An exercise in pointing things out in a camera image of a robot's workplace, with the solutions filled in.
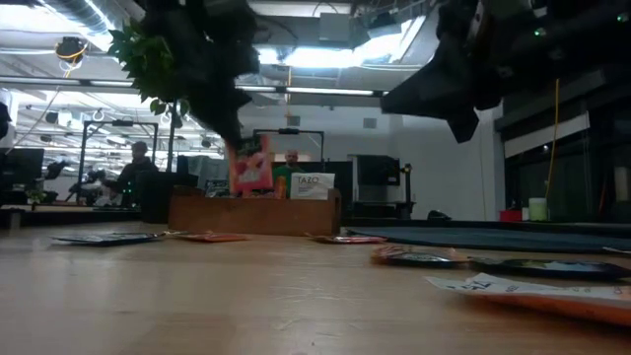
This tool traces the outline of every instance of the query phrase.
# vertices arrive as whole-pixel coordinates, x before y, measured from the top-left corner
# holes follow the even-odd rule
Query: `blue mat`
[[[602,247],[631,249],[631,239],[582,234],[432,227],[363,227],[348,231],[385,237],[392,243],[432,247],[569,253],[607,253]]]

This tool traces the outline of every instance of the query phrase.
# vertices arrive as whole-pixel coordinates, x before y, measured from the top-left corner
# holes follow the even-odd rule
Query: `desk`
[[[628,328],[471,301],[423,276],[464,279],[474,272],[374,266],[373,246],[253,237],[85,248],[51,246],[47,238],[163,228],[128,222],[2,232],[0,353],[612,355],[631,349]],[[631,267],[615,256],[578,257]]]

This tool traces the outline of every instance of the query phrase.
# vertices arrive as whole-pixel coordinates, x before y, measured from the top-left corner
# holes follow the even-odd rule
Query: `person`
[[[131,145],[131,163],[127,164],[120,172],[120,176],[116,181],[116,190],[118,192],[124,192],[124,189],[129,184],[136,182],[136,175],[140,172],[156,172],[156,167],[149,158],[145,157],[147,154],[147,143],[138,141]]]
[[[279,177],[285,177],[285,184],[287,186],[287,198],[289,198],[292,190],[293,173],[304,173],[304,171],[298,167],[298,151],[288,150],[287,153],[285,153],[285,165],[278,167],[272,171],[274,184],[276,184],[276,180]]]

